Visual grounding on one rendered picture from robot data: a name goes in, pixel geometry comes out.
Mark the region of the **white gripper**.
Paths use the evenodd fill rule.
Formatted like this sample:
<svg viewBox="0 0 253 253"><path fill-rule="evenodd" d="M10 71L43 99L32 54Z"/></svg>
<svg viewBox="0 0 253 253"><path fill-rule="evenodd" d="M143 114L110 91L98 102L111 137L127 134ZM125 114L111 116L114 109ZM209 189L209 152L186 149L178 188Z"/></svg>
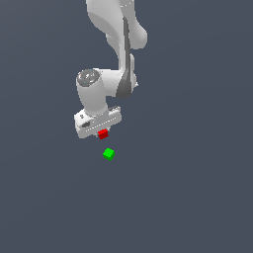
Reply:
<svg viewBox="0 0 253 253"><path fill-rule="evenodd" d="M84 110L74 115L75 128L79 138L86 138L90 135L99 137L99 131L106 128L110 134L111 126L122 120L121 108L114 106L99 116L88 116Z"/></svg>

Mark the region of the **green cube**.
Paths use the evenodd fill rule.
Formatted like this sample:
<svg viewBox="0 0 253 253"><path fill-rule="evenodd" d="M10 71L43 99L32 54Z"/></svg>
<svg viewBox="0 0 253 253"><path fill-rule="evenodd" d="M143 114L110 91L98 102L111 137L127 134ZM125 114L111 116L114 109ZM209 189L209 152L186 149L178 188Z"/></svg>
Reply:
<svg viewBox="0 0 253 253"><path fill-rule="evenodd" d="M115 156L115 151L111 148L107 148L104 153L103 156L108 159L108 160L112 160Z"/></svg>

